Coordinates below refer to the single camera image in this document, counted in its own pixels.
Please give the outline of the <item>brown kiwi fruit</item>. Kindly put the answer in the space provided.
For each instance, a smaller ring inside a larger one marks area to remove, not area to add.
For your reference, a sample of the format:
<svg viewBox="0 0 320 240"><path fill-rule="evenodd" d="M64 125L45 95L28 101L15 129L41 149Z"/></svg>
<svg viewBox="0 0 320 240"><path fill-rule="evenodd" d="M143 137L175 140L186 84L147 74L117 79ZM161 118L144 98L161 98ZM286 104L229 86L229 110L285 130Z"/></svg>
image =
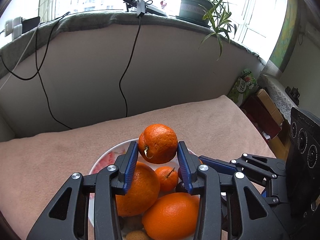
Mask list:
<svg viewBox="0 0 320 240"><path fill-rule="evenodd" d="M126 235L126 240L150 240L150 237L144 231L135 230Z"/></svg>

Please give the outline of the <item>dark plum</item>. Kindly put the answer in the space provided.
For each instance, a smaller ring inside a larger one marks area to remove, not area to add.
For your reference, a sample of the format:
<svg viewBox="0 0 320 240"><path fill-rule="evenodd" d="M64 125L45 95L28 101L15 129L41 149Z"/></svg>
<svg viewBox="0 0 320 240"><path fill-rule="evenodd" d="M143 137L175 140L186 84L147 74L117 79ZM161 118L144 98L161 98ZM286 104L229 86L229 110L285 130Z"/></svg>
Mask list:
<svg viewBox="0 0 320 240"><path fill-rule="evenodd" d="M175 187L175 192L183 192L183 193L188 193L188 190L185 188L183 181L180 181L176 187Z"/></svg>

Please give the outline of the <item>large rough orange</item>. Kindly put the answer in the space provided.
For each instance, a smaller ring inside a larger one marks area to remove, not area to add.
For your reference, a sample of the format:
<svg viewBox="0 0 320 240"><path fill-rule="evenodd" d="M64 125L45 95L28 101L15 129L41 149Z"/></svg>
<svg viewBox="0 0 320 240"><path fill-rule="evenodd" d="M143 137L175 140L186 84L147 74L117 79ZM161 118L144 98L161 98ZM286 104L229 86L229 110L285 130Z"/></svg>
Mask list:
<svg viewBox="0 0 320 240"><path fill-rule="evenodd" d="M138 139L140 155L149 163L165 164L177 152L178 140L173 129L163 124L148 126Z"/></svg>

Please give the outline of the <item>cardboard box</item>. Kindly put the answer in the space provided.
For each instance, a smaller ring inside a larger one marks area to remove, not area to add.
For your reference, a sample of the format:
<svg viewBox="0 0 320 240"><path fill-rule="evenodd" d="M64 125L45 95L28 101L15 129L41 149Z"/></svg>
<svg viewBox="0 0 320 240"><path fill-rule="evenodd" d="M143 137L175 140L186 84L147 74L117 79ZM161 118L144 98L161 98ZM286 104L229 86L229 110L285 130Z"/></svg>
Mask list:
<svg viewBox="0 0 320 240"><path fill-rule="evenodd" d="M281 131L284 118L265 89L249 96L240 108L266 142Z"/></svg>

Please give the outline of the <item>smooth orange in bowl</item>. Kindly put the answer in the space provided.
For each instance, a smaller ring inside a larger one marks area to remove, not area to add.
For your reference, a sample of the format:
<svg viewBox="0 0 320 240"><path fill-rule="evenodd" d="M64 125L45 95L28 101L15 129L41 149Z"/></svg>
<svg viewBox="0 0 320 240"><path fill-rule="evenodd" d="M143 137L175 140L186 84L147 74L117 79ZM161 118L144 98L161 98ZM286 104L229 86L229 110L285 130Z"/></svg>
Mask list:
<svg viewBox="0 0 320 240"><path fill-rule="evenodd" d="M142 224L152 239L185 239L195 233L200 198L188 193L171 193L150 207Z"/></svg>

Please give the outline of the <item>rough orange in bowl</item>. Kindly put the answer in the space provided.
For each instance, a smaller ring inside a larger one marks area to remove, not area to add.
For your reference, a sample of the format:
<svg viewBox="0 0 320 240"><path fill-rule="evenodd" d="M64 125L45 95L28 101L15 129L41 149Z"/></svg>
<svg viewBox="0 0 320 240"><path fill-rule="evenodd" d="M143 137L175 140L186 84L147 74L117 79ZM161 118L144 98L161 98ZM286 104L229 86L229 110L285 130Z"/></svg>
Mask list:
<svg viewBox="0 0 320 240"><path fill-rule="evenodd" d="M118 215L121 217L141 215L155 203L159 192L160 182L155 171L138 161L127 194L116 195Z"/></svg>

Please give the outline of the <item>green snack box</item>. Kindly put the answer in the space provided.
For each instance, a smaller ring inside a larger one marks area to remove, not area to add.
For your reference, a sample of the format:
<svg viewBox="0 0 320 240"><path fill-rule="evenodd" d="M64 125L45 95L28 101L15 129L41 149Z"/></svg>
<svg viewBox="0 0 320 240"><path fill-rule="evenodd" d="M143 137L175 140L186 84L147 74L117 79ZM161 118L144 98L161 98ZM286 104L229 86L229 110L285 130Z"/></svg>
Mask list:
<svg viewBox="0 0 320 240"><path fill-rule="evenodd" d="M256 91L257 87L258 84L253 73L247 68L241 72L241 75L237 78L227 97L237 106L241 106L242 103Z"/></svg>

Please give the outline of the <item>small stemmed tangerine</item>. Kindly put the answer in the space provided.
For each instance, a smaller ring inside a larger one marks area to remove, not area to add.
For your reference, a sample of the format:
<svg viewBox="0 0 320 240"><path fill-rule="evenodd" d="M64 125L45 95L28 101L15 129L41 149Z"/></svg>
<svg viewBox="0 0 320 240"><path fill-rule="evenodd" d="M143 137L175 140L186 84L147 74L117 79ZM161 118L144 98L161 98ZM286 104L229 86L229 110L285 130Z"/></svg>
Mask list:
<svg viewBox="0 0 320 240"><path fill-rule="evenodd" d="M172 191L178 185L178 172L174 167L163 166L155 170L162 192Z"/></svg>

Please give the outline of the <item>dark green sill cloth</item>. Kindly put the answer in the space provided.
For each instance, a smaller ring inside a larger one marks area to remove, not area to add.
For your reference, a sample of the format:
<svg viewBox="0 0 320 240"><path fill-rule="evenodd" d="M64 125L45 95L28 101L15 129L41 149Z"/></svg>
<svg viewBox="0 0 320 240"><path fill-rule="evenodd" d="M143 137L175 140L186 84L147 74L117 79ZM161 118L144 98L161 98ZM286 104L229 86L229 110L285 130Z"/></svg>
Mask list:
<svg viewBox="0 0 320 240"><path fill-rule="evenodd" d="M46 46L48 41L53 40L60 33L86 31L94 29L107 28L113 24L117 25L138 25L139 20L133 12L81 12L78 14L67 15L63 18L41 24L38 29L35 27L30 31L22 34L17 39L7 43L1 48L1 78L14 70L17 63L21 63L27 57L32 55L36 49ZM142 25L159 25L173 27L187 31L193 31L208 35L211 30L189 22L147 14L142 17ZM247 47L231 40L230 44L246 51L246 53L256 57L264 66L266 61L259 54L250 51Z"/></svg>

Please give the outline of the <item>potted spider plant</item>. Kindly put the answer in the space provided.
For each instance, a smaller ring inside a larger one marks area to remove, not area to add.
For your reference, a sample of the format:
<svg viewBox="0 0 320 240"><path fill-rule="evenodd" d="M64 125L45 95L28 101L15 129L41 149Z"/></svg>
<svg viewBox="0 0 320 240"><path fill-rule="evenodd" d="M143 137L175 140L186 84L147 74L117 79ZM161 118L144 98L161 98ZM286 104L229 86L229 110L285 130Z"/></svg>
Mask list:
<svg viewBox="0 0 320 240"><path fill-rule="evenodd" d="M236 33L237 26L232 23L229 3L224 0L181 0L176 19L210 28L201 43L215 36L219 46L219 56L223 52L222 40L230 42L230 34Z"/></svg>

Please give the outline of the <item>white power adapter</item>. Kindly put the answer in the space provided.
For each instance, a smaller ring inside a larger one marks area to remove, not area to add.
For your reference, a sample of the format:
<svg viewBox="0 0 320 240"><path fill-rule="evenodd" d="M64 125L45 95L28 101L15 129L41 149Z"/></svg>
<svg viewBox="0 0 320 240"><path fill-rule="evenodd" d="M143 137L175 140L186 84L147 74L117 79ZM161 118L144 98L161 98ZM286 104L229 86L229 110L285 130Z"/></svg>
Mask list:
<svg viewBox="0 0 320 240"><path fill-rule="evenodd" d="M13 20L8 20L4 27L5 36L11 34L12 40L20 37L22 35L22 18L21 16L14 18Z"/></svg>

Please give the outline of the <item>black adapter on sill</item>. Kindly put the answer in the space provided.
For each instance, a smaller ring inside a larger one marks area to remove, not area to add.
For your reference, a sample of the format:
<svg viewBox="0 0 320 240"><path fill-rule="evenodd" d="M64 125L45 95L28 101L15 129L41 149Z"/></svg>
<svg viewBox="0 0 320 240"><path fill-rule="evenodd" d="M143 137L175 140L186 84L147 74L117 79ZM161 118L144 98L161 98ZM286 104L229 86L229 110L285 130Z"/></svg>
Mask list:
<svg viewBox="0 0 320 240"><path fill-rule="evenodd" d="M135 8L137 17L142 17L145 14L153 14L157 16L167 17L167 14L156 6L152 5L153 0L123 0L126 5L126 11L129 12L131 8Z"/></svg>

